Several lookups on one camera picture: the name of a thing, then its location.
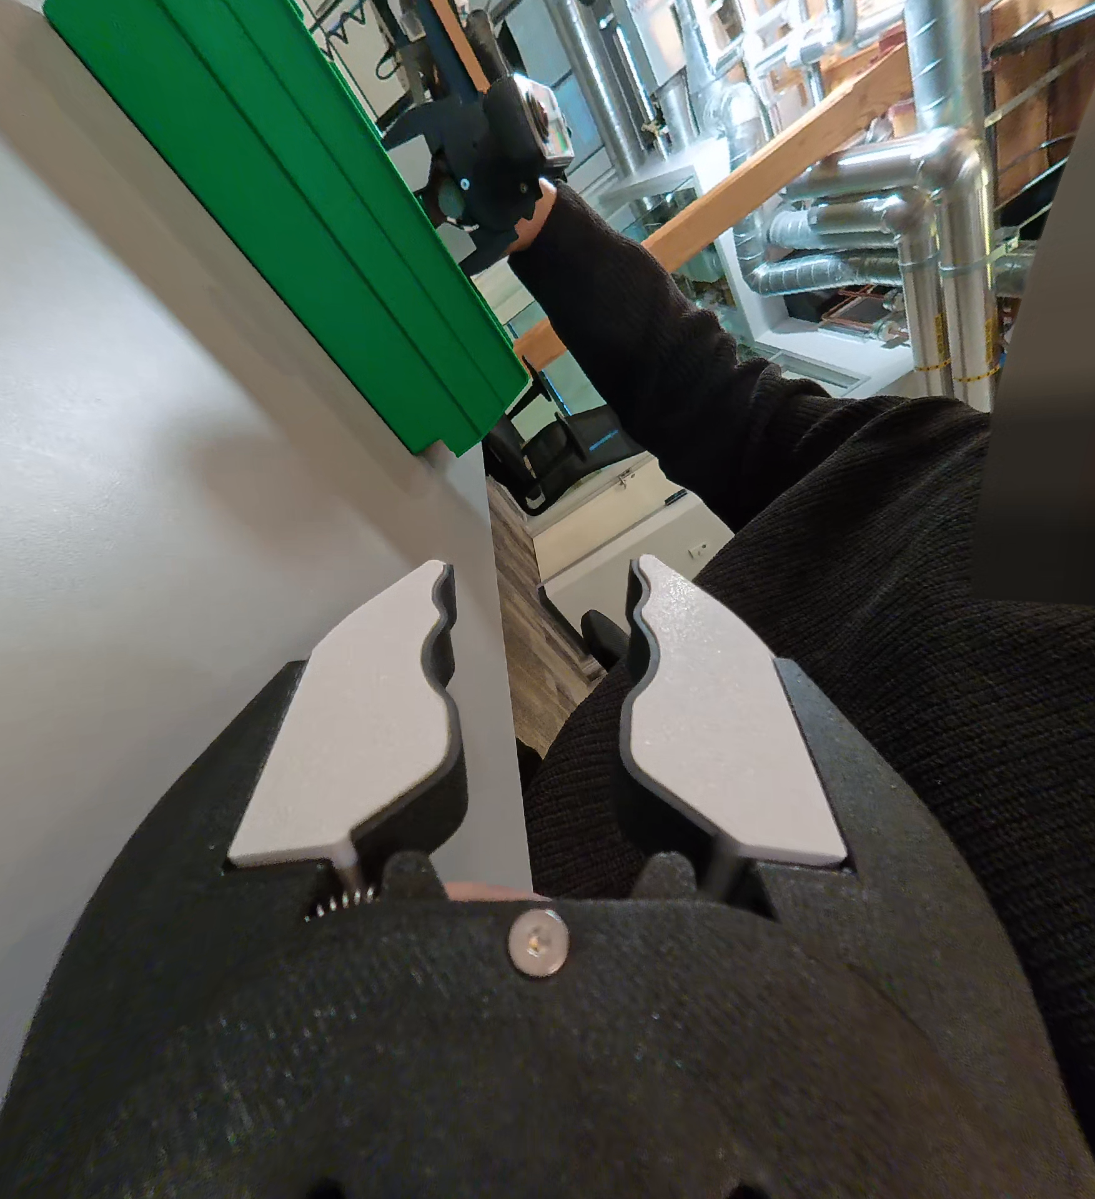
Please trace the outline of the person's right hand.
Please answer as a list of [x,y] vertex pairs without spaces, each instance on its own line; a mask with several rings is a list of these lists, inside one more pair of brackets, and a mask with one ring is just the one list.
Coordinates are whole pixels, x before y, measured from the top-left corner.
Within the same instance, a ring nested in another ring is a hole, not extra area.
[[527,218],[520,218],[515,223],[515,239],[510,245],[508,255],[526,250],[538,236],[545,225],[556,199],[556,186],[550,179],[542,177],[538,181],[540,197],[533,206],[533,213]]

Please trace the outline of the person's right forearm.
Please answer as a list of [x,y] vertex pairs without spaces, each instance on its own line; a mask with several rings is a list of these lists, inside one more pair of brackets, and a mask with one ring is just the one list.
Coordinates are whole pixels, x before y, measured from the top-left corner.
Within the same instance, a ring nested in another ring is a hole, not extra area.
[[767,506],[808,517],[831,492],[806,437],[830,396],[742,358],[645,247],[556,188],[536,239],[508,257],[629,437],[732,531]]

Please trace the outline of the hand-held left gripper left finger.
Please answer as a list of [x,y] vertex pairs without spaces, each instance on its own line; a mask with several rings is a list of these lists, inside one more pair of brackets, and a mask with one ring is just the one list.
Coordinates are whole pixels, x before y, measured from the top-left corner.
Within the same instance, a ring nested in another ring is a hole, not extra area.
[[428,559],[316,643],[227,859],[326,861],[376,886],[390,856],[431,854],[467,808],[454,671],[454,570]]

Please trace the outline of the wooden beam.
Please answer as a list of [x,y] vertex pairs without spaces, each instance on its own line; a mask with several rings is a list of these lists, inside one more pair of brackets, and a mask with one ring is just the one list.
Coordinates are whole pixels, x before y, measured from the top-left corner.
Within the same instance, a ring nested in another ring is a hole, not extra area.
[[678,216],[645,239],[662,268],[673,271],[741,218],[760,207],[814,161],[911,92],[906,46],[888,49],[858,76],[844,81],[817,108],[741,167],[716,183]]

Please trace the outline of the black office chair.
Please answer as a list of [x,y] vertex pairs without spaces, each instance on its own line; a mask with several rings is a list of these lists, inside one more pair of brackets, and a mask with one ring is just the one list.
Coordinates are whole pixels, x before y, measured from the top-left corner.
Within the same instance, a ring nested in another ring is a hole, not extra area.
[[[638,456],[643,449],[609,406],[565,414],[554,385],[527,360],[522,364],[529,371],[529,387],[479,446],[485,474],[504,486],[526,515],[540,515],[590,474]],[[513,415],[534,398],[552,405],[552,421],[524,438]]]

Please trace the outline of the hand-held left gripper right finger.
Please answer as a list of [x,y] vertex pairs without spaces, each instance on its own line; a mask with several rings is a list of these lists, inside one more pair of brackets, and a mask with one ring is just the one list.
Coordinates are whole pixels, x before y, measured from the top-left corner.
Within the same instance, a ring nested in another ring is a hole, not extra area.
[[618,822],[645,854],[689,859],[728,900],[762,861],[838,868],[849,858],[776,659],[737,614],[655,556],[629,563],[629,692]]

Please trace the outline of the black standing desk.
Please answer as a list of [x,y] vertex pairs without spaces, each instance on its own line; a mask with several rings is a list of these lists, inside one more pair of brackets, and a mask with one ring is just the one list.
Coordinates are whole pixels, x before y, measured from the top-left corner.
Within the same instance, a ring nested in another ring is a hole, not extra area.
[[412,103],[479,99],[510,72],[494,25],[467,1],[369,1]]

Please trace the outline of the green plastic bin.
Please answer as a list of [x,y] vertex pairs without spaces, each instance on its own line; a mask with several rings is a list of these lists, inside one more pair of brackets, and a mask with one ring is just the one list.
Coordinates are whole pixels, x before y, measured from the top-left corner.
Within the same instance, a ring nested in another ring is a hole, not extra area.
[[296,3],[44,17],[410,453],[481,442],[526,367]]

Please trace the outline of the cluster of silver ducts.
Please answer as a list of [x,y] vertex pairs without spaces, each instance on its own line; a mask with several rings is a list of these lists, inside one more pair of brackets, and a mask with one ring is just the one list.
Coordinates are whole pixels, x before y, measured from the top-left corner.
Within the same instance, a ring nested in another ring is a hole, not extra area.
[[814,216],[849,207],[899,216],[895,261],[906,295],[918,394],[988,412],[998,371],[991,282],[988,151],[982,136],[979,21],[974,1],[904,1],[911,92],[808,165],[780,191],[814,200]]

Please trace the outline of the white metal cabinet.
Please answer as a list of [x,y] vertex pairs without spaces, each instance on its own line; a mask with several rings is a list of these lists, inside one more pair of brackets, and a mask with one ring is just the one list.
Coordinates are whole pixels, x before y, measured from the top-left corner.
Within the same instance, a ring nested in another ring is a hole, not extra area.
[[540,598],[575,628],[590,609],[625,623],[629,561],[648,554],[691,579],[732,536],[646,453],[584,477],[526,527]]

